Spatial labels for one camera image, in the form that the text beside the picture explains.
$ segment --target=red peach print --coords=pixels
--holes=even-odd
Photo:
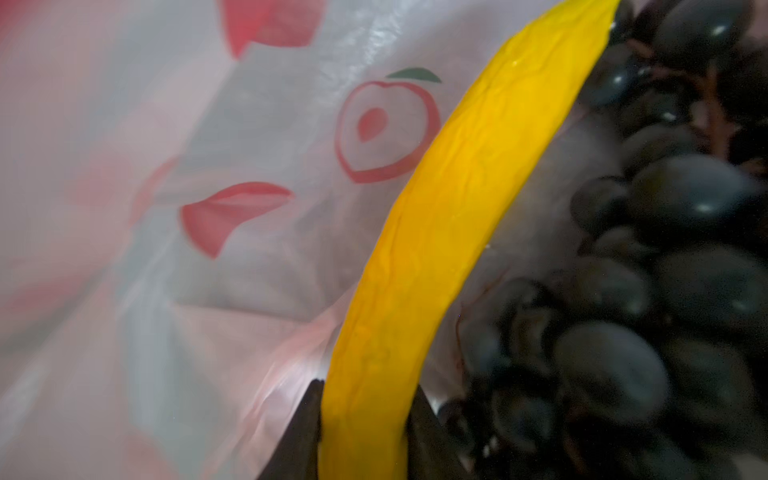
[[[306,47],[323,20],[326,0],[219,0],[232,55],[250,42],[273,47]]]
[[[191,242],[211,258],[219,256],[229,235],[242,223],[287,204],[293,192],[266,182],[248,182],[225,188],[179,212]]]
[[[353,170],[349,161],[344,156],[341,148],[341,133],[342,126],[345,123],[345,114],[351,103],[354,101],[357,94],[364,88],[369,86],[376,86],[381,88],[405,88],[416,94],[424,103],[427,111],[426,129],[424,136],[419,142],[419,146],[416,147],[411,153],[407,154],[403,158],[397,159],[393,163],[384,167],[371,168],[368,170]],[[388,123],[389,116],[381,108],[373,108],[366,111],[357,123],[357,132],[359,139],[362,142],[372,140],[376,135],[381,133]],[[410,172],[416,165],[419,164],[422,156],[427,151],[429,144],[435,139],[438,131],[440,130],[440,114],[438,112],[437,104],[432,98],[430,93],[424,88],[418,85],[407,82],[384,82],[384,81],[369,81],[361,84],[349,94],[344,105],[342,106],[339,119],[336,122],[336,136],[334,138],[334,147],[336,149],[336,156],[339,158],[342,169],[346,172],[352,181],[358,184],[371,184],[374,182],[380,182],[389,180],[391,178],[399,177],[405,173]]]
[[[357,136],[363,143],[371,141],[384,131],[388,123],[389,116],[383,108],[371,108],[357,122]]]

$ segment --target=white plastic bag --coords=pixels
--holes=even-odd
[[[0,10],[3,478],[253,478],[386,214],[555,3]]]

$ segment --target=dark grape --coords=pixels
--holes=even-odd
[[[700,70],[739,41],[753,10],[753,0],[683,0],[659,25],[654,50],[665,65]]]
[[[656,293],[641,269],[610,258],[582,257],[564,285],[568,312],[636,326],[653,312]]]
[[[493,392],[491,405],[494,430],[516,452],[533,455],[551,447],[558,428],[551,402],[501,388]]]
[[[718,243],[669,252],[654,273],[665,303],[683,323],[768,347],[768,270],[752,254]]]
[[[563,314],[553,308],[522,310],[512,320],[509,331],[508,348],[512,360],[548,376],[550,366],[543,344],[547,342],[548,331],[559,330],[564,322]]]
[[[709,155],[670,157],[632,180],[627,208],[644,240],[672,243],[722,233],[758,205],[760,185]]]
[[[768,47],[751,51],[718,79],[718,93],[730,116],[755,121],[768,113]]]
[[[576,249],[576,254],[580,257],[583,257],[584,255],[589,255],[589,253],[592,251],[592,245],[594,245],[594,238],[587,235],[586,237],[584,237],[581,243],[578,244],[578,248]]]
[[[576,472],[566,458],[513,455],[508,480],[576,480]]]
[[[519,308],[548,305],[551,294],[539,282],[508,280],[472,306],[458,329],[466,372],[472,377],[493,377],[511,365],[505,339]]]
[[[611,30],[608,36],[608,44],[616,45],[627,39],[632,29],[634,20],[634,6],[630,0],[621,0],[616,8],[616,15],[611,23]]]
[[[698,462],[699,480],[741,480],[741,472],[727,457],[712,458],[706,462]]]
[[[693,132],[684,125],[649,125],[621,145],[621,168],[627,177],[665,157],[696,152]]]
[[[755,406],[749,366],[732,346],[679,337],[666,342],[661,354],[676,394],[724,415]]]
[[[768,159],[768,125],[743,128],[730,139],[730,163],[739,165],[754,158]]]
[[[508,480],[510,452],[490,452],[475,463],[475,476],[479,480]]]
[[[627,184],[615,177],[588,181],[571,198],[571,216],[594,237],[627,219]]]
[[[547,287],[547,291],[551,292],[556,302],[562,301],[563,282],[567,272],[565,270],[552,270],[544,278],[542,283]]]
[[[660,250],[640,242],[632,226],[622,225],[600,235],[600,238],[595,240],[591,252],[595,257],[610,257],[642,264],[653,259]]]
[[[691,120],[690,104],[696,95],[690,86],[677,79],[644,84],[622,105],[619,128],[624,136],[632,135],[648,125],[684,124]]]
[[[502,340],[504,327],[482,317],[468,318],[458,330],[466,372],[491,378],[504,372],[512,361]]]
[[[554,362],[576,403],[617,424],[648,422],[667,402],[669,379],[661,358],[626,327],[573,326],[555,343]]]
[[[695,464],[654,429],[617,427],[585,416],[566,425],[589,478],[698,480]]]
[[[677,434],[681,444],[699,456],[711,457],[765,448],[766,430],[763,420],[750,410],[731,412],[677,397],[673,414],[682,429]]]
[[[451,399],[442,404],[437,418],[447,431],[456,451],[468,455],[475,447],[475,434],[470,421],[465,415],[465,403],[460,399]]]
[[[581,88],[579,98],[591,107],[619,101],[640,73],[641,62],[624,44],[605,49]]]
[[[622,445],[614,455],[620,477],[627,480],[699,480],[695,464],[663,435],[639,447]]]
[[[650,44],[656,36],[656,30],[664,17],[680,0],[651,0],[637,15],[632,29],[632,36],[643,43]]]

